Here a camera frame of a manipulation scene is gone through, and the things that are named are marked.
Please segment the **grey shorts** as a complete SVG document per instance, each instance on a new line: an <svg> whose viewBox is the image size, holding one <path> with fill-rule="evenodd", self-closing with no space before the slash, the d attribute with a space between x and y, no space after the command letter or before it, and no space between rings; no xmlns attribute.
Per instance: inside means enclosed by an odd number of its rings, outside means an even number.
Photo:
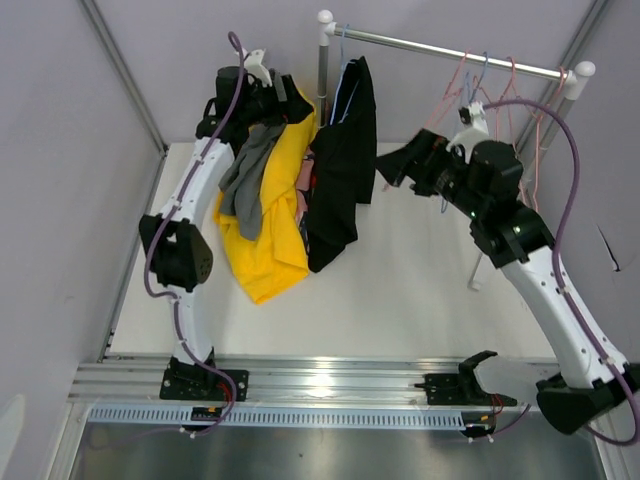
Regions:
<svg viewBox="0 0 640 480"><path fill-rule="evenodd" d="M219 213L235 217L240 235L249 241L255 241L262 228L262 179L284 130L284 124L255 126L219 182L222 192Z"/></svg>

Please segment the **pink hanger of orange shorts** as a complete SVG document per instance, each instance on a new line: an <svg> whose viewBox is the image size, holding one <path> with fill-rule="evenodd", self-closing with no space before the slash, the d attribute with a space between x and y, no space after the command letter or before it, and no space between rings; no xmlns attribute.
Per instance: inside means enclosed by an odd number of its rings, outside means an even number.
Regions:
<svg viewBox="0 0 640 480"><path fill-rule="evenodd" d="M556 103L563 98L564 84L567 74L563 66L558 67L559 80L551 87L550 92L544 96L541 103L548 108L554 108ZM532 110L533 126L527 136L519 143L519 152L523 154L522 159L526 161L525 174L522 180L521 193L523 201L536 212L539 211L538 203L538 182L540 164L547 147L543 145L544 136L548 124L552 121L547 119L547 114L541 110Z"/></svg>

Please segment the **pink patterned shorts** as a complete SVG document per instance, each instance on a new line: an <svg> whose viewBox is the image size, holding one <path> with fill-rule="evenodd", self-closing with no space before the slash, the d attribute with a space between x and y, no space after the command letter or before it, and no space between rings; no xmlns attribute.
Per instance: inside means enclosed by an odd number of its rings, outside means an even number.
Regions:
<svg viewBox="0 0 640 480"><path fill-rule="evenodd" d="M309 201L313 189L312 184L314 164L315 154L310 149L308 149L302 159L301 169L295 184L297 195L295 221L306 252L309 252L307 216Z"/></svg>

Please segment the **black shorts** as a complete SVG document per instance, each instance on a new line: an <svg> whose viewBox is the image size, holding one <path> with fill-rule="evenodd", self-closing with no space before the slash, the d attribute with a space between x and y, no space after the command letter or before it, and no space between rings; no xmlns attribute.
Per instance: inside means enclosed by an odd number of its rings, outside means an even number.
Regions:
<svg viewBox="0 0 640 480"><path fill-rule="evenodd" d="M358 240L356 207L372 201L377 154L376 100L368 62L348 62L335 115L311 144L315 186L306 220L308 266L318 273Z"/></svg>

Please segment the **yellow shorts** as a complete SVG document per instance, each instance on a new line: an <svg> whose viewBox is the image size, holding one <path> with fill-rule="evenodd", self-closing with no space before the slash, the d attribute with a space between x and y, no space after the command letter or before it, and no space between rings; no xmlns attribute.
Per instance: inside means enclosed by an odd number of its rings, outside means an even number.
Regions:
<svg viewBox="0 0 640 480"><path fill-rule="evenodd" d="M262 228L255 241L240 235L235 217L219 213L222 192L214 207L231 270L249 298L262 304L291 288L309 274L305 251L295 221L296 180L302 159L316 133L316 112L285 130L272 150L262 179Z"/></svg>

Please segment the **pink hanger of grey shorts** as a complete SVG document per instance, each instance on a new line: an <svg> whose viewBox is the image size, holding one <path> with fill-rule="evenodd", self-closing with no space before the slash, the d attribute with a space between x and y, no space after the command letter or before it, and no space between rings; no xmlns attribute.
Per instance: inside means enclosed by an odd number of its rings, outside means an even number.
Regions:
<svg viewBox="0 0 640 480"><path fill-rule="evenodd" d="M455 104L455 101L459 98L459 96L461 95L461 93L465 90L465 85L466 83L463 83L462 88L456 90L455 89L455 84L456 84L456 80L457 77L460 73L460 70L463 68L467 57L469 55L469 49L466 49L464 52L464 55L461 57L461 59L459 60L456 70L454 71L453 75L451 76L441 98L439 103L437 104L437 106L432 110L431 114L429 115L429 117L427 118L427 120L425 121L423 127L425 129L429 129L429 128L433 128L435 126L437 126L442 119L446 116L447 112L452 108L452 106Z"/></svg>

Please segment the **blue hanger of yellow shorts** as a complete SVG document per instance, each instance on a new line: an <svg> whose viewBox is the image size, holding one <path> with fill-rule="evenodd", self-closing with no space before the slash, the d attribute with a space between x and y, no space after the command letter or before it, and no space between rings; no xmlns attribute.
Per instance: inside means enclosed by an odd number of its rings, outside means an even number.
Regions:
<svg viewBox="0 0 640 480"><path fill-rule="evenodd" d="M462 124L462 122L460 120L460 116L459 116L459 110L461 108L463 108L463 107L466 107L467 105L469 105L470 103L472 103L474 101L481 102L478 99L478 92L481 90L482 82L484 80L484 77L485 77L485 74L486 74L486 70L487 70L487 65L488 65L488 54L484 53L483 68L482 68L482 72L480 73L479 76L477 76L477 75L472 76L471 75L471 71L469 69L466 69L464 71L464 74L461 74L462 69L460 70L460 73L459 73L459 75L457 77L457 80L456 80L455 89L456 90L461 89L463 83L466 83L465 90L461 93L459 98L455 101L455 104L447 112L446 116L442 119L442 121L443 121L443 120L446 119L446 117L449 115L449 113L456 112L456 120L455 120L454 130L452 131L452 135L451 135L450 140L458 132L460 132L463 129L463 124ZM466 163L468 163L470 161L470 159L471 159L471 153L466 153L462 147L456 147L456 148L454 148L452 150L452 152L460 155L464 159L464 161Z"/></svg>

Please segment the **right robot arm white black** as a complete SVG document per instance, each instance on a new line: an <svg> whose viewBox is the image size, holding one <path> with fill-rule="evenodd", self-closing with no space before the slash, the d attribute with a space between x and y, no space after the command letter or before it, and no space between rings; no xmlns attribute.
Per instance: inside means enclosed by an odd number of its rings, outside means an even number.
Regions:
<svg viewBox="0 0 640 480"><path fill-rule="evenodd" d="M519 200L523 166L511 145L480 134L454 143L420 130L375 166L389 185L409 179L415 194L439 195L469 218L475 245L519 292L555 354L559 371L549 378L496 353L469 358L471 370L456 380L464 401L502 393L535 403L552 427L571 435L633 397L639 366L606 340L544 220Z"/></svg>

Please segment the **pink hanger of patterned shorts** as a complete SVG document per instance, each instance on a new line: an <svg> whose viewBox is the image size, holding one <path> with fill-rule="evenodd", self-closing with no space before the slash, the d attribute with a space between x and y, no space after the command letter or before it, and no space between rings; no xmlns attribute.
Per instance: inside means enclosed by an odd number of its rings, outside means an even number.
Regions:
<svg viewBox="0 0 640 480"><path fill-rule="evenodd" d="M516 85L517 80L517 72L516 72L516 62L515 59L511 56L508 57L508 61L510 62L510 78L499 96L499 101L511 100L519 97L519 92ZM514 122L513 116L511 113L511 107L506 106L506 132L508 133L508 142L514 149L517 149L516 144L516 136L514 134ZM501 107L495 109L495 138L500 140L502 138L502 109Z"/></svg>

